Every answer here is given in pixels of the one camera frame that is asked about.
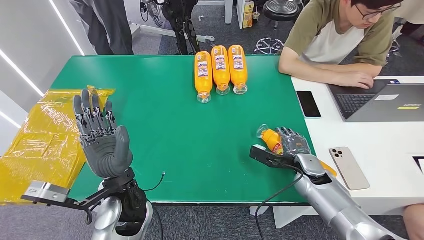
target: yellow plastic bag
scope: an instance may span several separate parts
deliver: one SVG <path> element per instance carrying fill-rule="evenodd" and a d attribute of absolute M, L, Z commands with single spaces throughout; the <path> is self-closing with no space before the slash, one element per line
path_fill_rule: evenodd
<path fill-rule="evenodd" d="M 100 107 L 114 89 L 95 89 Z M 0 205 L 21 199 L 33 180 L 70 188 L 86 157 L 79 142 L 73 97 L 81 89 L 50 90 L 31 109 L 12 144 L 0 158 Z"/>

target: eyeglasses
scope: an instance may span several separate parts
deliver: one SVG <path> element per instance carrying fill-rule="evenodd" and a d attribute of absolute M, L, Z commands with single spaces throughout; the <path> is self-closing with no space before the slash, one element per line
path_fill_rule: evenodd
<path fill-rule="evenodd" d="M 400 7 L 402 6 L 402 4 L 401 4 L 401 3 L 398 3 L 398 4 L 395 4 L 395 5 L 392 5 L 391 7 L 387 8 L 387 9 L 385 9 L 385 10 L 383 10 L 383 11 L 376 11 L 376 12 L 373 12 L 373 13 L 367 13 L 367 14 L 363 14 L 363 13 L 361 12 L 361 10 L 359 9 L 358 5 L 356 5 L 356 4 L 355 4 L 355 6 L 356 6 L 356 8 L 358 9 L 359 13 L 362 15 L 362 17 L 363 17 L 362 19 L 364 19 L 364 20 L 368 20 L 368 19 L 372 19 L 372 18 L 374 18 L 375 16 L 377 16 L 377 15 L 379 15 L 379 14 L 388 14 L 388 13 L 392 13 L 392 12 L 393 12 L 393 11 L 395 11 L 396 9 L 400 8 Z"/>

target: orange bottle held in robot hand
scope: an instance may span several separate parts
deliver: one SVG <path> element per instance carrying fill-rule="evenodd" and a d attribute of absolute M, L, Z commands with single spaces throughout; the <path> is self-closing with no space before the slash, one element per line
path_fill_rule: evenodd
<path fill-rule="evenodd" d="M 212 59 L 207 51 L 198 52 L 194 59 L 194 85 L 198 92 L 197 100 L 202 104 L 211 101 Z"/>
<path fill-rule="evenodd" d="M 230 69 L 227 50 L 224 46 L 212 48 L 213 80 L 216 84 L 216 93 L 227 95 L 230 92 Z"/>
<path fill-rule="evenodd" d="M 248 69 L 243 47 L 240 45 L 229 47 L 228 58 L 231 82 L 234 84 L 234 93 L 238 95 L 245 94 L 248 91 L 248 86 L 246 85 Z"/>
<path fill-rule="evenodd" d="M 259 127 L 256 132 L 256 137 L 262 139 L 268 146 L 268 149 L 273 153 L 283 155 L 281 136 L 277 132 L 270 129 L 266 124 L 263 124 Z"/>

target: bottle label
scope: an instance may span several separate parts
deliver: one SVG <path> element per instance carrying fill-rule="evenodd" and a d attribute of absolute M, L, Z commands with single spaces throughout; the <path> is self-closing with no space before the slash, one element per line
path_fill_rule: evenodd
<path fill-rule="evenodd" d="M 207 77 L 208 76 L 208 62 L 207 61 L 200 61 L 197 63 L 197 75 L 199 77 Z"/>
<path fill-rule="evenodd" d="M 234 62 L 234 69 L 244 69 L 245 68 L 245 66 L 243 65 L 243 56 L 242 55 L 233 55 L 232 60 Z"/>
<path fill-rule="evenodd" d="M 272 152 L 275 153 L 275 154 L 278 154 L 278 155 L 283 154 L 283 148 L 282 148 L 281 144 L 280 143 L 277 143 L 274 146 L 274 148 L 272 149 Z"/>
<path fill-rule="evenodd" d="M 215 56 L 216 70 L 225 70 L 225 57 L 224 55 Z"/>

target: robot forearm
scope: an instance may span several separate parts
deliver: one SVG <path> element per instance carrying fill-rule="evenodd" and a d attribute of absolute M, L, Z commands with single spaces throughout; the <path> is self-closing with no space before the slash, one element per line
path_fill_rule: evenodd
<path fill-rule="evenodd" d="M 321 179 L 319 182 L 319 177 L 311 177 L 305 173 L 294 187 L 301 196 L 307 199 L 324 222 L 338 233 L 340 239 L 403 240 L 365 214 L 335 177 L 331 174 L 325 174 L 325 177 L 328 179 L 325 181 Z"/>

